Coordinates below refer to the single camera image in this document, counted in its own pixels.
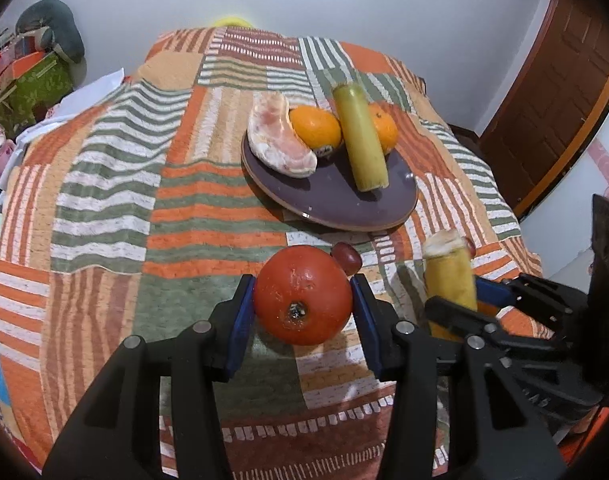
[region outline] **door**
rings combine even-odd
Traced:
[[[587,0],[551,0],[523,71],[480,140],[518,216],[571,161],[607,105],[606,94],[609,27]]]

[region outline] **white cloth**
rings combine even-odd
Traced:
[[[117,72],[102,76],[93,83],[78,88],[75,92],[62,99],[52,117],[27,128],[19,134],[16,139],[16,149],[11,153],[11,157],[0,176],[0,189],[6,191],[11,170],[22,163],[31,141],[52,132],[83,111],[88,110],[88,108],[91,108],[113,90],[117,89],[123,80],[124,68],[121,68]]]

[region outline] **patchwork bedspread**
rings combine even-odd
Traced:
[[[240,145],[255,92],[334,110],[332,88],[360,82],[392,114],[419,200],[404,225],[332,231],[283,210],[252,183]],[[0,238],[0,403],[40,467],[121,340],[177,335],[229,299],[280,248],[350,242],[377,298],[425,322],[421,244],[445,228],[471,237],[475,272],[538,274],[489,167],[433,110],[398,60],[341,41],[226,27],[178,30],[103,103],[35,142],[16,170]],[[516,311],[502,323],[532,335]],[[175,473],[168,384],[160,448]],[[314,348],[256,327],[235,379],[217,387],[238,480],[374,478],[395,393],[367,370],[353,321]],[[439,412],[434,469],[448,456]]]

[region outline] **sugarcane piece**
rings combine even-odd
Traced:
[[[427,298],[441,296],[471,310],[478,310],[471,253],[464,238],[456,230],[438,231],[425,240]],[[429,322],[431,335],[452,341],[460,340],[446,328]]]
[[[341,84],[333,90],[333,98],[358,190],[364,192],[389,186],[382,146],[364,90],[356,83]]]

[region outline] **tomato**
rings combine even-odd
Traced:
[[[293,246],[262,267],[253,301],[268,333],[293,345],[319,345],[347,324],[353,294],[331,256],[315,247]]]

